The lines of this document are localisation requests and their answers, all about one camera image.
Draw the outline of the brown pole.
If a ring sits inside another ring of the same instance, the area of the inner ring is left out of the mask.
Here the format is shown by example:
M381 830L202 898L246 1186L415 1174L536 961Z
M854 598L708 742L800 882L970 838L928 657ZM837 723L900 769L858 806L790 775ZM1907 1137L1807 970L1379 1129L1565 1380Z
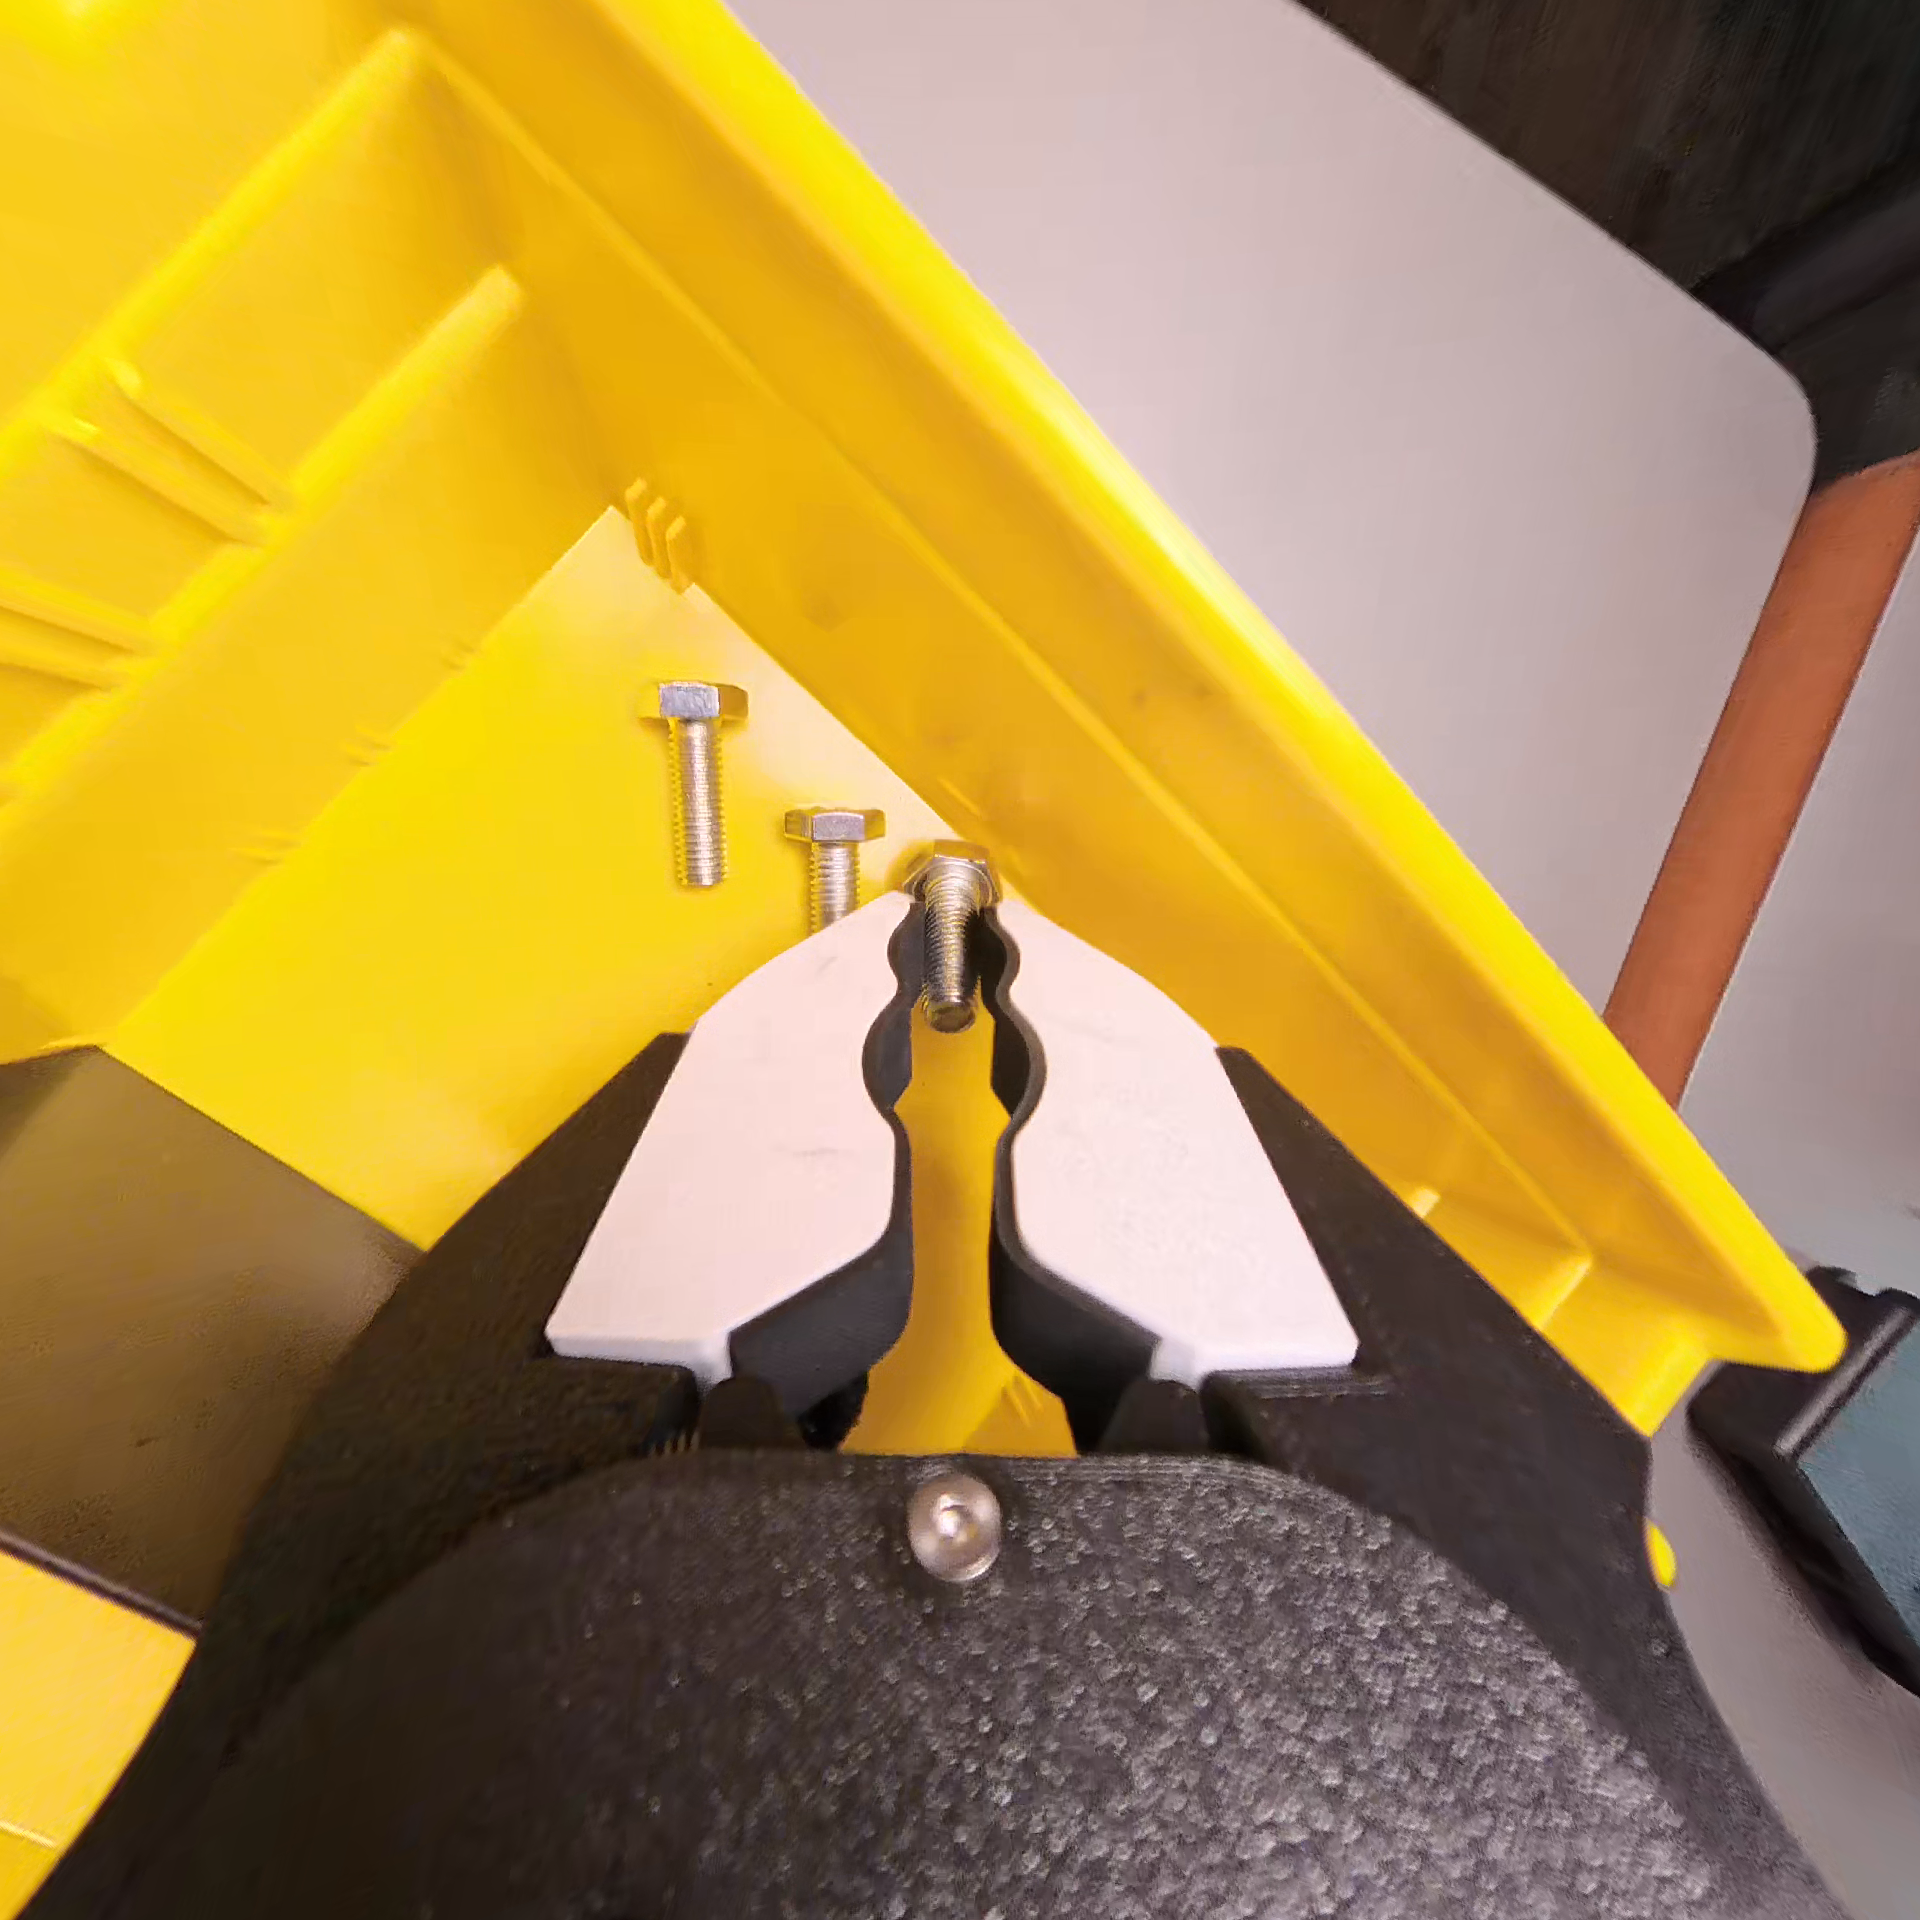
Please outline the brown pole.
M1744 648L1602 1020L1683 1103L1917 532L1917 456L1818 487Z

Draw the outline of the black electronic device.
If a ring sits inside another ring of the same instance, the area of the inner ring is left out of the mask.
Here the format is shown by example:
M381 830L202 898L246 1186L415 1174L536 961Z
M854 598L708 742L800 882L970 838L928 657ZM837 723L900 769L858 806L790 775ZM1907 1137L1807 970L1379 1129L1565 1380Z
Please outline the black electronic device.
M1829 1615L1917 1692L1917 1300L1843 1267L1805 1278L1843 1332L1821 1374L1723 1362L1686 1406Z

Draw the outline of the silver hex bolt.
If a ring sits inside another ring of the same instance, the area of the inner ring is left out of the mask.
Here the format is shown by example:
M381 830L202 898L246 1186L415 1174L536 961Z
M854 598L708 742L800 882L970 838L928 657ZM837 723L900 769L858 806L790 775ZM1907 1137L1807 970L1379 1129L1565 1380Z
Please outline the silver hex bolt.
M792 808L784 838L806 858L806 934L847 919L859 906L859 850L885 838L878 808Z
M962 1034L973 1022L973 924L1000 898L992 855L952 840L928 844L902 889L920 911L920 1009L934 1034Z
M660 679L655 719L671 756L679 884L708 892L727 879L723 735L750 714L744 688L703 679Z

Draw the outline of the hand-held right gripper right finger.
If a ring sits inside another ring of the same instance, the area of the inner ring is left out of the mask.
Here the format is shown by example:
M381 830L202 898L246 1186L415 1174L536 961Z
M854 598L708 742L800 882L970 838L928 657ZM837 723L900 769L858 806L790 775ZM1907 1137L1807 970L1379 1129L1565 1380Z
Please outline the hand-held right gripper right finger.
M1358 1332L1208 1032L1026 903L992 914L992 1320L1061 1399L1334 1377Z

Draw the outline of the yellow plastic bin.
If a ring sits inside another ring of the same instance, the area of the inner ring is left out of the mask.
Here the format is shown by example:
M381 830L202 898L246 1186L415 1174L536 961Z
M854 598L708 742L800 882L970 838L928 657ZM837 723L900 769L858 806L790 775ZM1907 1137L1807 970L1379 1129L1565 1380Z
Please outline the yellow plastic bin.
M1627 1423L1812 1298L719 6L4 6L4 1042L413 1236L693 986L669 641L1251 1049Z

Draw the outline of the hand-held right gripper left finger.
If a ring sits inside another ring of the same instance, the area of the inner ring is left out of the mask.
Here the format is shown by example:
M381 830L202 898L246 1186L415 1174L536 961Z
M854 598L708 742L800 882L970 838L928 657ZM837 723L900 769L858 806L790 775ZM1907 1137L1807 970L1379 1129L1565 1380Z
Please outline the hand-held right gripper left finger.
M875 902L688 1032L546 1320L552 1354L844 1395L909 1311L909 903Z

